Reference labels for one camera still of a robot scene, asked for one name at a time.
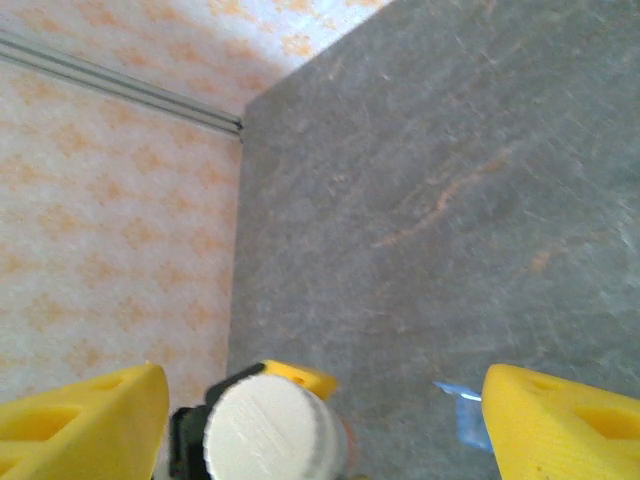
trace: gray stone slab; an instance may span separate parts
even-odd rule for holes
[[[381,11],[248,109],[231,370],[336,374],[380,479],[499,478],[434,380],[640,397],[639,86],[633,1]]]

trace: black component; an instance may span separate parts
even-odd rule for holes
[[[204,405],[182,407],[175,411],[169,421],[169,475],[172,478],[211,480],[202,448],[207,418],[227,388],[265,368],[264,363],[256,363],[210,387],[205,394]]]

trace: orange patterned wallpaper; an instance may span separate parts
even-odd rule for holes
[[[0,28],[239,114],[390,0],[3,0]]]
[[[240,153],[0,63],[0,402],[145,360],[172,408],[200,400],[225,373]]]

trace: white cylindrical object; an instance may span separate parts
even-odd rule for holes
[[[336,414],[310,391],[265,374],[222,395],[203,446],[213,480],[336,480],[348,457]]]

